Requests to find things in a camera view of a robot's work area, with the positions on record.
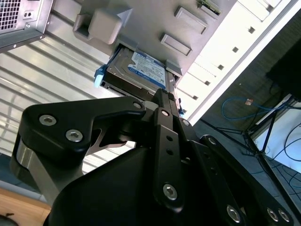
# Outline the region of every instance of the wooden floor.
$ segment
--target wooden floor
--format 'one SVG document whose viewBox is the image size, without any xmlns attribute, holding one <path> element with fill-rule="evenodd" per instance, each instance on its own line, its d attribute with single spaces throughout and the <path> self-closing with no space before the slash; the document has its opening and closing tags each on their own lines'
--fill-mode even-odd
<svg viewBox="0 0 301 226">
<path fill-rule="evenodd" d="M 0 215 L 9 215 L 19 226 L 42 226 L 50 212 L 46 203 L 0 188 Z"/>
</svg>

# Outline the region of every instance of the mounting hole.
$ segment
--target mounting hole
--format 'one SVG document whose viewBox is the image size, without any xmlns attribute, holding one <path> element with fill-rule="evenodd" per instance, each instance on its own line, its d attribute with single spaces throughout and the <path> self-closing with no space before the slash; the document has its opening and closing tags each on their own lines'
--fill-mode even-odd
<svg viewBox="0 0 301 226">
<path fill-rule="evenodd" d="M 207 153 L 204 153 L 204 156 L 205 156 L 207 159 L 210 159 L 210 156 L 209 156 Z"/>
<path fill-rule="evenodd" d="M 217 175 L 215 168 L 211 167 L 210 169 L 211 169 L 211 172 L 213 172 L 215 175 Z"/>
<path fill-rule="evenodd" d="M 172 139 L 170 136 L 166 136 L 166 138 L 167 138 L 169 141 L 173 141 L 173 139 Z"/>
<path fill-rule="evenodd" d="M 169 155 L 174 155 L 173 151 L 170 150 L 170 149 L 167 149 L 166 152 L 167 152 L 167 154 L 169 154 Z"/>
</svg>

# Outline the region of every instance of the bolt head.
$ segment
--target bolt head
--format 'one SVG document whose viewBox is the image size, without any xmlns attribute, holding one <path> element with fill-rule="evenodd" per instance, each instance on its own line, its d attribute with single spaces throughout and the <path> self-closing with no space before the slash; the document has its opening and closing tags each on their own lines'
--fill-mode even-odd
<svg viewBox="0 0 301 226">
<path fill-rule="evenodd" d="M 48 115 L 48 114 L 45 114 L 45 115 L 42 115 L 40 118 L 39 118 L 39 121 L 42 125 L 44 126 L 53 126 L 56 124 L 56 119 L 55 117 L 51 116 L 51 115 Z"/>
<path fill-rule="evenodd" d="M 182 122 L 184 123 L 185 126 L 189 126 L 189 122 L 185 119 L 182 119 Z"/>
<path fill-rule="evenodd" d="M 141 105 L 140 104 L 138 104 L 138 103 L 136 103 L 136 102 L 134 102 L 133 103 L 133 105 L 136 107 L 136 108 L 139 108 L 139 109 L 141 109 L 142 107 L 141 107 Z"/>
<path fill-rule="evenodd" d="M 168 113 L 167 111 L 162 110 L 161 112 L 162 112 L 162 114 L 164 114 L 165 116 L 169 116 L 169 113 Z"/>
<path fill-rule="evenodd" d="M 177 190 L 170 184 L 163 186 L 163 193 L 170 200 L 176 200 L 178 197 Z"/>
<path fill-rule="evenodd" d="M 234 209 L 232 206 L 228 205 L 227 206 L 227 213 L 229 215 L 229 217 L 234 220 L 234 222 L 236 223 L 240 223 L 240 215 L 237 212 L 236 209 Z"/>
<path fill-rule="evenodd" d="M 66 138 L 72 142 L 80 142 L 83 139 L 83 135 L 76 129 L 71 129 L 66 132 Z"/>
</svg>

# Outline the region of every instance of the cable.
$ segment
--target cable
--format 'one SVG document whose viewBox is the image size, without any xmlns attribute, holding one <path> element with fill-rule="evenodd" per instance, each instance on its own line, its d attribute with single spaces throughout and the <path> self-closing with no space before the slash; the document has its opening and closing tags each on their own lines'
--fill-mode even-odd
<svg viewBox="0 0 301 226">
<path fill-rule="evenodd" d="M 281 166 L 282 164 L 279 164 L 279 165 L 277 165 L 277 166 L 273 166 L 273 167 L 271 167 L 272 169 L 273 168 L 276 168 L 276 167 L 278 167 L 278 166 Z M 262 171 L 259 171 L 259 172 L 256 172 L 256 173 L 251 173 L 252 175 L 253 174 L 258 174 L 258 173 L 263 173 L 263 172 L 265 172 L 264 170 L 262 170 Z"/>
<path fill-rule="evenodd" d="M 292 174 L 288 173 L 288 172 L 284 169 L 284 167 L 287 167 L 287 166 L 283 165 L 283 166 L 282 166 L 282 170 L 283 170 L 286 174 L 288 174 L 288 175 L 290 175 L 290 176 L 292 177 L 292 178 L 289 180 L 290 186 L 292 186 L 293 188 L 301 189 L 301 187 L 292 185 L 293 179 L 298 180 L 299 182 L 301 182 L 301 180 L 299 180 L 298 178 L 296 178 L 296 176 L 298 175 L 298 172 L 296 172 L 295 175 L 292 175 Z"/>
<path fill-rule="evenodd" d="M 232 100 L 240 100 L 240 101 L 244 101 L 244 102 L 245 102 L 245 101 L 248 100 L 248 98 L 245 98 L 245 97 L 230 97 L 230 98 L 226 99 L 226 100 L 223 102 L 223 104 L 222 104 L 222 115 L 223 115 L 223 117 L 224 117 L 225 119 L 227 119 L 227 120 L 232 120 L 232 121 L 252 118 L 252 117 L 257 116 L 257 115 L 259 115 L 259 114 L 265 114 L 265 113 L 267 113 L 267 112 L 270 112 L 270 111 L 273 111 L 273 110 L 283 109 L 283 108 L 286 107 L 286 105 L 283 104 L 283 105 L 281 105 L 280 107 L 277 107 L 277 108 L 267 108 L 267 107 L 263 107 L 263 106 L 261 106 L 261 105 L 255 103 L 255 102 L 252 102 L 252 105 L 253 105 L 253 106 L 256 106 L 256 107 L 258 107 L 258 108 L 260 108 L 260 109 L 263 109 L 264 111 L 263 111 L 263 112 L 258 112 L 258 113 L 255 113 L 255 114 L 251 114 L 251 115 L 247 115 L 247 116 L 244 116 L 244 117 L 230 118 L 230 117 L 228 117 L 228 116 L 225 114 L 225 112 L 224 112 L 224 107 L 225 107 L 226 103 L 228 103 L 229 101 L 232 101 Z"/>
<path fill-rule="evenodd" d="M 301 123 L 299 123 L 298 125 L 296 125 L 296 126 L 289 132 L 289 134 L 287 135 L 287 137 L 286 137 L 286 139 L 285 139 L 285 143 L 284 143 L 284 152 L 285 152 L 286 156 L 287 156 L 288 158 L 290 158 L 291 160 L 294 160 L 294 161 L 301 161 L 301 160 L 294 159 L 294 158 L 292 158 L 291 156 L 289 156 L 289 155 L 287 154 L 287 152 L 286 152 L 286 143 L 287 143 L 287 140 L 288 140 L 289 136 L 291 135 L 291 133 L 292 133 L 296 128 L 298 128 L 300 125 L 301 125 Z"/>
<path fill-rule="evenodd" d="M 301 187 L 298 187 L 298 186 L 292 185 L 292 180 L 293 180 L 293 179 L 296 179 L 296 180 L 298 180 L 297 178 L 295 178 L 295 176 L 297 176 L 297 175 L 298 175 L 298 172 L 296 172 L 296 174 L 295 174 L 295 175 L 293 175 L 293 177 L 290 179 L 290 186 L 292 186 L 293 188 L 301 189 Z"/>
<path fill-rule="evenodd" d="M 289 145 L 292 145 L 293 143 L 297 142 L 298 140 L 301 140 L 301 138 L 294 140 L 293 142 L 290 142 L 285 148 L 287 148 Z M 280 153 L 284 151 L 284 148 L 274 157 L 272 160 L 275 160 Z"/>
<path fill-rule="evenodd" d="M 294 192 L 294 194 L 298 197 L 298 199 L 301 201 L 301 199 L 300 199 L 300 197 L 299 197 L 299 195 L 296 193 L 296 191 L 295 191 L 295 189 L 293 188 L 293 186 L 291 186 L 291 184 L 290 184 L 290 182 L 288 182 L 287 180 L 286 180 L 286 178 L 283 176 L 283 174 L 280 172 L 280 170 L 276 167 L 276 169 L 278 170 L 278 172 L 280 173 L 280 175 L 283 177 L 283 179 L 288 183 L 288 185 L 291 187 L 291 189 L 293 190 L 293 192 Z"/>
</svg>

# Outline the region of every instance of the rectangular slot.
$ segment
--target rectangular slot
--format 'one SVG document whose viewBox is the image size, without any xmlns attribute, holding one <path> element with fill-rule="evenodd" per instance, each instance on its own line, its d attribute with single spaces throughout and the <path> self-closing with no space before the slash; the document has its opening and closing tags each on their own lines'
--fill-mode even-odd
<svg viewBox="0 0 301 226">
<path fill-rule="evenodd" d="M 169 36 L 168 34 L 164 34 L 163 38 L 161 39 L 161 43 L 166 46 L 167 48 L 172 49 L 173 51 L 180 52 L 185 56 L 188 56 L 191 52 L 191 49 L 184 44 L 180 43 L 173 37 Z"/>
<path fill-rule="evenodd" d="M 180 20 L 183 20 L 201 34 L 205 31 L 205 29 L 208 26 L 204 21 L 202 21 L 183 7 L 179 7 L 175 14 L 175 17 Z"/>
<path fill-rule="evenodd" d="M 218 6 L 208 0 L 199 0 L 198 7 L 203 9 L 207 8 L 209 11 L 211 11 L 217 16 L 221 14 L 221 11 L 218 9 Z"/>
</svg>

